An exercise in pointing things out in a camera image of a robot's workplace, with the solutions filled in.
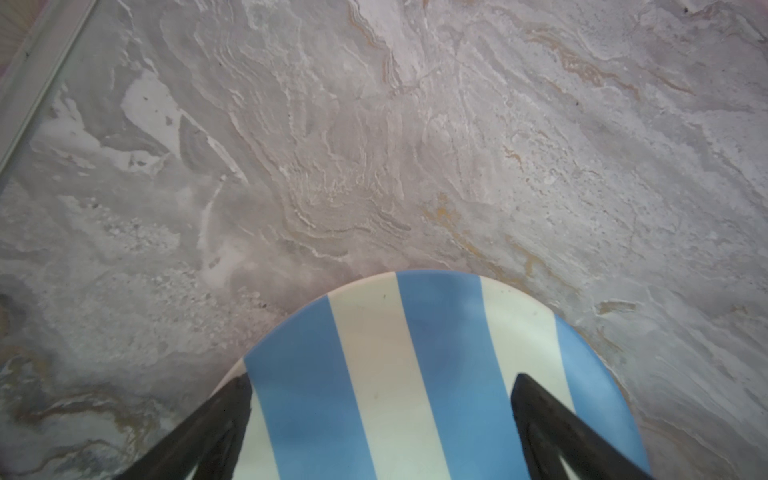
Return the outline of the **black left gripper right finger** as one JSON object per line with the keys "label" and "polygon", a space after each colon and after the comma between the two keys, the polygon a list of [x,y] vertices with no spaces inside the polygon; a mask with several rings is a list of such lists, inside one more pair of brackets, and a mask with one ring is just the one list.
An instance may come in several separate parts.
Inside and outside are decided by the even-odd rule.
{"label": "black left gripper right finger", "polygon": [[511,408],[533,479],[649,479],[530,375],[517,375]]}

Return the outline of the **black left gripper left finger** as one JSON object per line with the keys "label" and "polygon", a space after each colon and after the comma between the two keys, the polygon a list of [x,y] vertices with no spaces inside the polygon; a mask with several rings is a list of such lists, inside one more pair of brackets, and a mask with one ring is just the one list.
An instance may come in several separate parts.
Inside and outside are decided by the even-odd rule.
{"label": "black left gripper left finger", "polygon": [[231,479],[251,413],[243,374],[224,385],[119,479]]}

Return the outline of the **blue cream striped plate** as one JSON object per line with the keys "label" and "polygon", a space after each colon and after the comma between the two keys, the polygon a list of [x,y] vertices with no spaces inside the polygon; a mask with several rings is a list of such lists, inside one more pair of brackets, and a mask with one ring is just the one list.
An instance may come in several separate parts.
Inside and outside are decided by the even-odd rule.
{"label": "blue cream striped plate", "polygon": [[549,307],[439,270],[337,288],[230,370],[253,395],[237,479],[524,479],[510,395],[528,374],[638,467],[641,435],[609,370]]}

